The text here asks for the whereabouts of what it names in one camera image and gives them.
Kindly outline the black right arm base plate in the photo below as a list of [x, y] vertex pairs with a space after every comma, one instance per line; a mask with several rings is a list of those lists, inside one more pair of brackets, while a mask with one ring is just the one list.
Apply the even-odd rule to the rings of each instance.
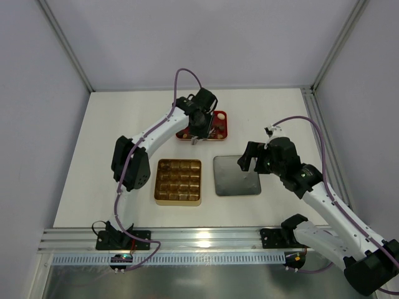
[[291, 229], [277, 228], [260, 230], [262, 247], [264, 249], [297, 249], [303, 245], [298, 243]]

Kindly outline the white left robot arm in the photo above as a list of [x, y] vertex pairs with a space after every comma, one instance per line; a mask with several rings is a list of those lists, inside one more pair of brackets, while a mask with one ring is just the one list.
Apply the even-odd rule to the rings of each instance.
[[115, 143], [111, 170], [118, 183], [113, 207], [114, 219], [105, 225], [112, 247], [123, 249], [133, 238], [122, 225], [118, 203], [122, 192], [137, 191], [150, 178], [150, 158], [166, 141], [187, 128], [195, 142], [208, 139], [218, 99], [201, 87], [197, 94], [175, 98], [171, 110], [157, 123], [133, 138], [121, 136]]

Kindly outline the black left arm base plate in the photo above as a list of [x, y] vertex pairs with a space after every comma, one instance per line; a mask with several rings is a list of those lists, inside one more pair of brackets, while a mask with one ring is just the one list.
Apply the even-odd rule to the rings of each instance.
[[96, 250], [144, 250], [150, 249], [150, 244], [130, 238], [120, 231], [102, 230], [97, 237]]

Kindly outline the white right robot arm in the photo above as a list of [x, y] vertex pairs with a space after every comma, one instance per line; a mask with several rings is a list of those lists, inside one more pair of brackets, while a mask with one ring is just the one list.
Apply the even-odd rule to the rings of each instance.
[[283, 186], [313, 208], [335, 232], [331, 235], [297, 214], [281, 224], [289, 240], [310, 247], [343, 271], [359, 294], [369, 296], [398, 275], [398, 241], [385, 240], [332, 190], [322, 173], [305, 164], [279, 126], [266, 128], [266, 143], [250, 141], [238, 159], [242, 171], [255, 162], [258, 174], [274, 174]]

